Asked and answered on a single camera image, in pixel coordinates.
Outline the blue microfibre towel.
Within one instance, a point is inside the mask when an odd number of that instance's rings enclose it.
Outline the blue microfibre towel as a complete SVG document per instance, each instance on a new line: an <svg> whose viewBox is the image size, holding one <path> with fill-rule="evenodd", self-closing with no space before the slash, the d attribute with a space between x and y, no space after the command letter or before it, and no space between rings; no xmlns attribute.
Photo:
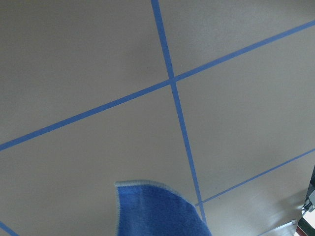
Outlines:
<svg viewBox="0 0 315 236"><path fill-rule="evenodd" d="M194 204L150 180L115 182L117 236L209 236Z"/></svg>

